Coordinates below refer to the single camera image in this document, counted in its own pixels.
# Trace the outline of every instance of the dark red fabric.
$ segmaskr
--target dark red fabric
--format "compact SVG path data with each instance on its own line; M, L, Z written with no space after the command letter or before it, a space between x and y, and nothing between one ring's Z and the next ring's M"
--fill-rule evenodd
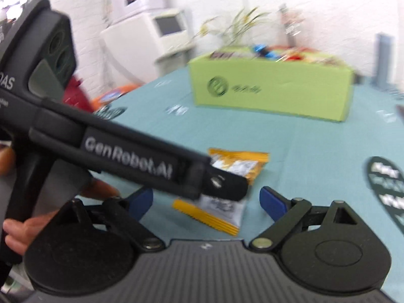
M80 80L77 80L74 76L71 78L69 84L65 89L63 102L70 106L74 106L81 110L92 113L94 112L94 109L92 108L86 94L80 88L80 84Z

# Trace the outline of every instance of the yellow snack bag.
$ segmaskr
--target yellow snack bag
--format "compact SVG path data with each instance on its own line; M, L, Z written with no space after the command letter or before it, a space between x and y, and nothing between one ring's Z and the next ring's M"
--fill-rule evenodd
M268 153L249 151L237 152L210 148L209 155L212 157L214 167L243 176L248 179L250 185L254 183L264 165L269 161ZM172 206L216 230L237 236L246 204L246 198L241 201L231 201L201 195L196 202L176 199Z
M208 153L214 161L214 167L247 178L249 185L254 183L264 165L269 161L268 153L237 152L217 148L210 148Z

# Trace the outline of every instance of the orange object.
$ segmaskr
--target orange object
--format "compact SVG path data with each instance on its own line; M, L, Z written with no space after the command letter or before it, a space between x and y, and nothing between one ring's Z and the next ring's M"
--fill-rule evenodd
M303 60L304 57L298 55L298 54L292 54L291 56L288 56L285 61L294 61L294 60Z
M124 96L128 92L136 90L140 88L139 84L128 84L125 86L120 86L116 89L113 89L107 93L104 93L102 96L99 96L91 101L91 105L95 111L99 110L101 107L109 104L110 102L118 99L119 97Z

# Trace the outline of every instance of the finger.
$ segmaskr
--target finger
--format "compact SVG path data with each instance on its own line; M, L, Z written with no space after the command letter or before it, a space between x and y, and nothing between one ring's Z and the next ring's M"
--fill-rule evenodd
M14 239L23 244L31 244L37 234L41 232L45 224L38 226L26 226L22 222L7 219L3 222L3 229Z
M81 192L81 196L83 197L101 200L119 197L119 195L119 191L116 188L98 179L93 179L91 184Z
M28 248L27 244L19 242L18 240L16 240L15 238L13 238L10 235L6 236L5 242L6 242L6 245L11 250L13 250L14 252L16 252L17 254L20 254L20 255L24 255Z
M15 165L15 152L12 148L0 148L0 176L7 175Z
M24 222L24 225L29 227L32 226L46 226L50 220L58 213L58 211L50 212L45 215L37 216L34 218L29 218L27 221Z

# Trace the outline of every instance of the ribbed black plate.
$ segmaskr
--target ribbed black plate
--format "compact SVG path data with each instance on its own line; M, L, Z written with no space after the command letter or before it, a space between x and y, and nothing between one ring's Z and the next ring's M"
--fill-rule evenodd
M330 297L295 284L268 254L241 241L173 241L143 254L129 274L107 290L84 297L36 292L27 303L387 303L382 292Z

